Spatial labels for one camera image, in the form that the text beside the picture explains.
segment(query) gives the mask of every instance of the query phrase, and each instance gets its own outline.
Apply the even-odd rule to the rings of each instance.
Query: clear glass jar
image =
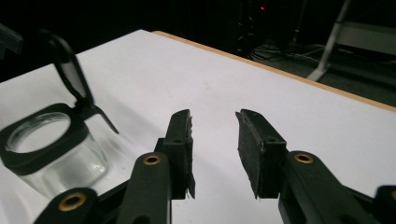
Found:
[[[41,150],[64,137],[70,118],[62,112],[46,113],[25,121],[7,140],[7,150],[23,154]],[[38,171],[19,177],[47,197],[65,190],[88,187],[103,176],[108,162],[88,132],[85,139]]]

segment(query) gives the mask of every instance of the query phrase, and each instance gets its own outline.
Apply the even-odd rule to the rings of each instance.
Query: brass screw hole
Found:
[[[159,156],[147,156],[145,159],[143,159],[143,163],[146,165],[155,165],[161,161],[161,157]]]
[[[87,201],[87,196],[81,192],[71,193],[59,203],[59,210],[69,212],[82,206]]]
[[[306,163],[306,164],[314,162],[314,159],[311,156],[304,154],[304,153],[295,154],[294,159],[299,162]]]

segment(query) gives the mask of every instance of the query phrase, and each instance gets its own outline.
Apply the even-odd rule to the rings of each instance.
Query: white table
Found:
[[[88,120],[112,162],[93,186],[99,194],[129,178],[134,160],[152,151],[171,115],[186,108],[196,200],[173,202],[175,224],[282,223],[277,200],[254,199],[239,160],[234,112],[241,108],[263,114],[289,150],[316,154],[346,186],[374,196],[379,185],[396,183],[395,108],[213,51],[137,31],[78,55],[96,104],[120,131],[99,116]],[[73,105],[74,98],[53,65],[1,83],[0,129],[55,103]],[[32,223],[49,199],[4,166],[0,176],[0,223]]]

